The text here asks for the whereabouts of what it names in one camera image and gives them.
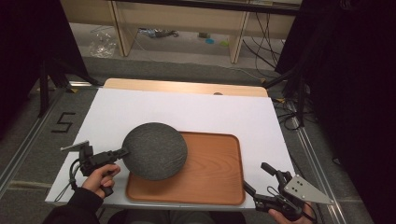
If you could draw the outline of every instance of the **person's arm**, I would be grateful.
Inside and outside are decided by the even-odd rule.
[[[311,208],[305,204],[304,205],[304,212],[309,215],[312,216],[312,210]],[[278,224],[312,224],[312,221],[309,220],[307,217],[302,216],[300,217],[298,220],[295,221],[289,221],[287,218],[285,218],[282,213],[274,210],[274,209],[270,209],[268,211],[268,214],[278,223]]]
[[[76,189],[69,202],[54,208],[43,224],[99,223],[95,213],[105,198],[100,186],[113,187],[113,176],[119,172],[120,167],[116,164],[109,164],[93,171],[82,187]]]

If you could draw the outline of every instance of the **gray textured disc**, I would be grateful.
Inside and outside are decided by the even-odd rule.
[[[129,154],[122,158],[128,170],[148,180],[175,175],[187,159],[183,136],[162,123],[146,123],[134,128],[122,146],[129,150]]]

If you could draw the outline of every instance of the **brown tray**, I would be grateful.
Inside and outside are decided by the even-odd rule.
[[[165,180],[129,174],[133,201],[238,205],[245,201],[238,139],[229,134],[181,133],[189,154],[183,168]]]

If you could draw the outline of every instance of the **person's right hand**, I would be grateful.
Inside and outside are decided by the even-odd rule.
[[[312,217],[312,209],[305,204],[304,205],[304,212]],[[295,220],[295,221],[289,221],[287,218],[285,218],[282,213],[274,210],[274,209],[270,209],[268,211],[268,214],[278,223],[278,224],[312,224],[312,221],[309,220],[307,217],[302,216],[299,219]]]
[[[105,192],[100,189],[101,186],[113,187],[113,176],[120,172],[120,167],[117,164],[108,164],[98,168],[84,181],[82,187],[97,194],[101,198],[105,198]]]

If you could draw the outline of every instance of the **white tabletop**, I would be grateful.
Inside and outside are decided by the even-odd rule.
[[[121,148],[129,131],[148,122],[165,123],[181,132],[228,133],[236,136],[241,148],[244,178],[257,193],[271,196],[266,190],[267,187],[278,186],[276,178],[261,169],[262,162],[269,163],[277,170],[290,171],[294,175],[273,104],[267,97],[100,89],[79,130],[75,144],[89,140],[94,154],[117,150]],[[68,154],[52,185],[47,203],[54,203],[67,185],[70,165],[77,158],[77,152]],[[239,210],[255,207],[248,194],[245,202],[237,206],[131,201],[125,195],[129,171],[122,161],[117,161],[116,164],[121,167],[121,172],[115,177],[114,193],[105,198],[104,205],[194,210]],[[79,186],[85,179],[78,172]],[[67,189],[58,203],[67,203],[72,195],[73,190]]]

